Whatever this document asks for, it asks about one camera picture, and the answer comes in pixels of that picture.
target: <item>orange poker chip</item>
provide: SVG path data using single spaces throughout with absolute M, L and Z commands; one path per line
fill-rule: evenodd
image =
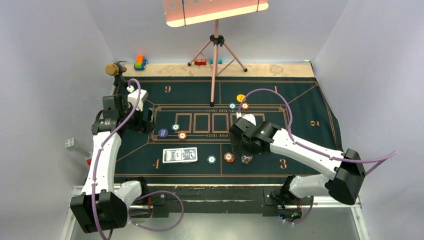
M 185 132 L 183 132 L 183 131 L 180 131 L 180 132 L 178 133 L 178 138 L 179 138 L 180 140 L 184 140 L 184 139 L 186 139 L 186 138 L 187 138 L 187 133 L 185 133 Z
M 249 109 L 249 104 L 247 102 L 243 102 L 243 104 L 241 105 L 241 109 L 248 110 Z
M 224 159 L 225 161 L 232 163 L 234 162 L 234 155 L 231 152 L 227 152 L 226 154 L 224 154 Z

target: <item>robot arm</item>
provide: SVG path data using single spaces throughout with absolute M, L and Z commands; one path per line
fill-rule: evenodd
M 355 203 L 365 178 L 362 163 L 332 160 L 306 150 L 295 144 L 285 129 L 267 121 L 256 126 L 254 117 L 249 115 L 237 118 L 229 130 L 232 151 L 236 158 L 241 157 L 240 152 L 247 155 L 275 153 L 292 158 L 321 173 L 312 176 L 293 175 L 288 177 L 280 193 L 273 196 L 283 207 L 286 204 L 295 204 L 306 196 L 331 196 L 344 204 L 353 205 Z M 351 149 L 343 153 L 324 148 L 296 136 L 294 136 L 294 140 L 332 157 L 360 159 L 358 153 Z
M 133 87 L 128 87 L 127 90 L 129 92 L 127 100 L 122 95 L 103 97 L 103 110 L 97 114 L 91 126 L 94 145 L 92 158 L 96 159 L 101 144 L 129 115 L 133 106 L 137 105 L 130 120 L 109 138 L 101 151 L 97 162 L 95 192 L 92 192 L 94 164 L 91 164 L 82 194 L 72 197 L 70 201 L 70 208 L 85 233 L 97 232 L 91 203 L 93 194 L 95 194 L 99 223 L 103 230 L 123 228 L 128 222 L 130 205 L 136 198 L 147 194 L 147 185 L 142 177 L 126 181 L 122 183 L 119 190 L 116 192 L 114 190 L 115 165 L 124 131 L 132 130 L 149 134 L 155 127 L 153 109 L 149 109 L 147 120 L 143 120 L 143 102 L 147 99 L 148 93 L 142 89 L 134 91 Z M 139 91 L 140 100 L 136 104 Z

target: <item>pink board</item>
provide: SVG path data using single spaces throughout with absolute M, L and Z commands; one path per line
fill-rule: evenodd
M 268 8 L 268 0 L 163 0 L 166 24 L 181 27 L 249 14 Z

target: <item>wooden knob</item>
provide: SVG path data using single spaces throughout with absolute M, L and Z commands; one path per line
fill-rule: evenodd
M 119 67 L 115 63 L 110 63 L 104 68 L 104 71 L 107 75 L 115 76 L 119 73 Z

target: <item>blue poker chip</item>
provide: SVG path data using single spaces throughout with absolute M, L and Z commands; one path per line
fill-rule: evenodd
M 232 103 L 228 104 L 228 108 L 231 109 L 231 110 L 235 110 L 237 108 L 237 105 L 234 102 L 232 102 Z
M 207 157 L 207 162 L 210 163 L 210 164 L 214 164 L 214 163 L 217 162 L 217 158 L 213 155 L 210 155 L 210 156 Z
M 168 136 L 168 130 L 166 128 L 162 128 L 157 134 L 159 134 L 159 137 L 161 138 L 166 138 Z
M 174 130 L 174 131 L 178 131 L 178 130 L 180 130 L 180 125 L 179 125 L 178 123 L 175 123 L 175 124 L 173 124 L 173 125 L 171 126 L 171 128 L 172 128 L 172 130 Z

